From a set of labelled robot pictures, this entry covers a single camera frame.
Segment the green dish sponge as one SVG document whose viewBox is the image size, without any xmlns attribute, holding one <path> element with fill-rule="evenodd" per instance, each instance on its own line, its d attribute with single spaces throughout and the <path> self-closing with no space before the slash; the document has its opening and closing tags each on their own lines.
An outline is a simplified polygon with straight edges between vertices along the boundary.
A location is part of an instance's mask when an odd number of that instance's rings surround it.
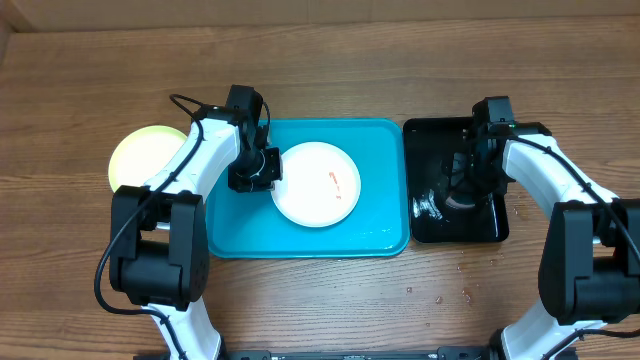
<svg viewBox="0 0 640 360">
<path fill-rule="evenodd" d="M 476 202 L 472 198 L 454 194 L 450 194 L 446 198 L 445 204 L 451 208 L 460 210 L 473 209 L 476 206 Z"/>
</svg>

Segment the teal plastic tray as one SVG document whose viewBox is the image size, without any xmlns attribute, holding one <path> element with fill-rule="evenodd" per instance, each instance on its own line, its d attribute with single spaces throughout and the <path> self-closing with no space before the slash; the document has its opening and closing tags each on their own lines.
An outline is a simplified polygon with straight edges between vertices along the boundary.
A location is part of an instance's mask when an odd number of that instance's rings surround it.
<svg viewBox="0 0 640 360">
<path fill-rule="evenodd" d="M 393 256 L 410 238 L 401 128 L 388 119 L 275 119 L 281 151 L 318 141 L 355 162 L 361 193 L 341 222 L 310 228 L 288 220 L 267 192 L 237 193 L 221 177 L 206 201 L 209 251 L 220 258 L 350 258 Z"/>
</svg>

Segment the white round plate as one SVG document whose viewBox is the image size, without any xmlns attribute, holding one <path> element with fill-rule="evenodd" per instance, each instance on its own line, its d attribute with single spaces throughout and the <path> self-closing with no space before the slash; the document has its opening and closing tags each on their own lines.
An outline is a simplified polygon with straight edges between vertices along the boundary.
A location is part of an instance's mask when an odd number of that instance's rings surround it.
<svg viewBox="0 0 640 360">
<path fill-rule="evenodd" d="M 322 228 L 344 220 L 360 193 L 359 170 L 345 151 L 329 143 L 305 142 L 282 155 L 282 179 L 271 196 L 291 222 Z"/>
</svg>

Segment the yellow-green round plate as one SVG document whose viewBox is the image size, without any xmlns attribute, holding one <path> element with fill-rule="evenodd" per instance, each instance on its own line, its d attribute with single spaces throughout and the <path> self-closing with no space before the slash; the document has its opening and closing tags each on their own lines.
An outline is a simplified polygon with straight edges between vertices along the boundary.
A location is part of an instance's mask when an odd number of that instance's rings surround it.
<svg viewBox="0 0 640 360">
<path fill-rule="evenodd" d="M 164 125 L 143 127 L 126 136 L 109 161 L 112 191 L 122 185 L 142 186 L 164 168 L 186 139 L 181 131 Z"/>
</svg>

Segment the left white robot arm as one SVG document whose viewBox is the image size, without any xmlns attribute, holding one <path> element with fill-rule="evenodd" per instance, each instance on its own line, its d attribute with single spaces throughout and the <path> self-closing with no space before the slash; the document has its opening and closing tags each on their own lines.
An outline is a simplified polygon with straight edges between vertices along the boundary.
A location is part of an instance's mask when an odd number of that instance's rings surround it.
<svg viewBox="0 0 640 360">
<path fill-rule="evenodd" d="M 201 106 L 186 141 L 141 186 L 121 186 L 94 295 L 113 314 L 153 317 L 170 359 L 219 359 L 223 339 L 203 300 L 209 273 L 205 200 L 223 174 L 240 193 L 272 189 L 280 155 L 259 109 Z"/>
</svg>

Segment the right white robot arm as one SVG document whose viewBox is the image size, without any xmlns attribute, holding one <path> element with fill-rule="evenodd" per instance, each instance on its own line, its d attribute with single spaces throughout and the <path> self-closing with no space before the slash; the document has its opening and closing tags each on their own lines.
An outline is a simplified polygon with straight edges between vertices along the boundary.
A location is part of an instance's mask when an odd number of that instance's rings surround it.
<svg viewBox="0 0 640 360">
<path fill-rule="evenodd" d="M 519 183 L 549 219 L 537 302 L 497 332 L 488 359 L 555 359 L 586 335 L 639 312 L 639 202 L 586 176 L 539 123 L 484 124 L 464 134 L 455 198 L 476 199 Z"/>
</svg>

